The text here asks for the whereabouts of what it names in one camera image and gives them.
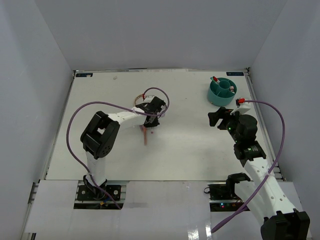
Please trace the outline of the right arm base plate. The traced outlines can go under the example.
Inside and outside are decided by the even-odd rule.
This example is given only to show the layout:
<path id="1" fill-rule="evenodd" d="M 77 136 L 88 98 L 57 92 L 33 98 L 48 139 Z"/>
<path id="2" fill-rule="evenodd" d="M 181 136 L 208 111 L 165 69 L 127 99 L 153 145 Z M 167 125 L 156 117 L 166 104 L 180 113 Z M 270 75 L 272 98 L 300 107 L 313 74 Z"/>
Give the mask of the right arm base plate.
<path id="1" fill-rule="evenodd" d="M 235 212 L 244 203 L 238 196 L 231 195 L 225 183 L 208 184 L 203 192 L 209 197 L 209 207 L 212 213 Z"/>

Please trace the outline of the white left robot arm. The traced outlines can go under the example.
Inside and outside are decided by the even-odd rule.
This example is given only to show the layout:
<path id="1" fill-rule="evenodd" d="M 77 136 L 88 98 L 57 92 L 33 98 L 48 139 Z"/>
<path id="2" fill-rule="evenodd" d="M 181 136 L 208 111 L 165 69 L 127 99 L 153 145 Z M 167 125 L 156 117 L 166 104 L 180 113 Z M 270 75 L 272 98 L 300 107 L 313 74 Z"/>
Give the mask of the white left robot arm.
<path id="1" fill-rule="evenodd" d="M 119 131 L 135 126 L 156 127 L 159 125 L 159 114 L 165 109 L 166 103 L 152 95 L 129 111 L 95 113 L 80 137 L 89 169 L 83 181 L 90 196 L 96 200 L 105 196 L 106 156 L 111 152 Z"/>

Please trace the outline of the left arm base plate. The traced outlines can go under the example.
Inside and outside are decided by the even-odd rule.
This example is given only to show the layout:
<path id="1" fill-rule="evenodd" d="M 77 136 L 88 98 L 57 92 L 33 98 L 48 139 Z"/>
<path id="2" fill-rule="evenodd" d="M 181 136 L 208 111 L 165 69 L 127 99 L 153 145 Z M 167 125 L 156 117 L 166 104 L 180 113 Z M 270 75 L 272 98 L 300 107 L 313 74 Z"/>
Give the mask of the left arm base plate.
<path id="1" fill-rule="evenodd" d="M 125 200 L 125 190 L 121 185 L 107 185 L 105 191 L 117 202 L 120 208 Z M 99 191 L 92 193 L 84 184 L 78 185 L 73 205 L 78 210 L 119 210 L 108 195 Z"/>

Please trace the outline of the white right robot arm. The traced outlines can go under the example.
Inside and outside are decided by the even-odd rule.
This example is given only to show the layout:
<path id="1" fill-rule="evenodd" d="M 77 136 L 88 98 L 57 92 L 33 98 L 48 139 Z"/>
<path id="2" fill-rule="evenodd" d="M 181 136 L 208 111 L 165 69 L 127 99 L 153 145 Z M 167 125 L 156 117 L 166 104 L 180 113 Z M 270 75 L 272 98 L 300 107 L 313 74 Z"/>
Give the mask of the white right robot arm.
<path id="1" fill-rule="evenodd" d="M 238 212 L 248 208 L 260 225 L 264 240 L 305 240 L 310 218 L 299 211 L 279 185 L 267 156 L 256 140 L 258 122 L 240 109 L 220 107 L 208 113 L 209 124 L 226 130 L 235 144 L 234 154 L 245 172 L 227 177 L 226 195 L 243 200 Z"/>

